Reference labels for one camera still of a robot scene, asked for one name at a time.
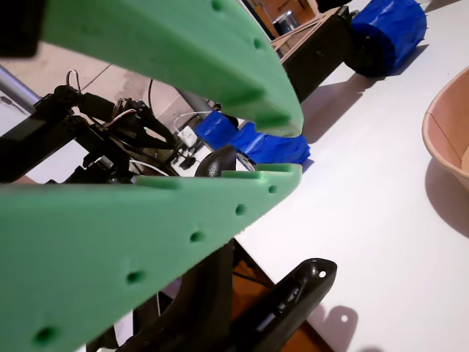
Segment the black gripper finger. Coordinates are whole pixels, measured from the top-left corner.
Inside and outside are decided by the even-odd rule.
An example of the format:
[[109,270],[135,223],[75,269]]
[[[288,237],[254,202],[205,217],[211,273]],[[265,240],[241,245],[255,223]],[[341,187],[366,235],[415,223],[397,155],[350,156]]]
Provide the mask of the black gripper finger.
[[138,132],[137,141],[141,143],[143,147],[173,150],[176,147],[176,139],[170,130],[155,118],[155,115],[149,108],[140,108],[137,110],[137,115],[141,119],[141,123],[144,128],[149,128],[152,132],[161,136],[163,140],[150,136],[144,130]]

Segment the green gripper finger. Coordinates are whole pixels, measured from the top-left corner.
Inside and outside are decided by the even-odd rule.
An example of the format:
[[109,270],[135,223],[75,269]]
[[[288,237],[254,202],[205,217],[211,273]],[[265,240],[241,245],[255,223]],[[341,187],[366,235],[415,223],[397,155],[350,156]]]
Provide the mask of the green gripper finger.
[[1,187],[1,349],[75,351],[297,187],[298,164]]
[[213,100],[260,132],[303,130],[276,52],[237,1],[49,1],[42,39]]

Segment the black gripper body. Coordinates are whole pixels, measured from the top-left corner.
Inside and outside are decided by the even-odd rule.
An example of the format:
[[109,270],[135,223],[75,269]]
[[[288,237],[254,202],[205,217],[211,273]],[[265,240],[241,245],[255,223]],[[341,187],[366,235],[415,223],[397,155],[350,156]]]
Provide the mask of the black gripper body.
[[85,93],[78,106],[98,128],[144,128],[140,101],[120,98],[113,103],[92,93]]

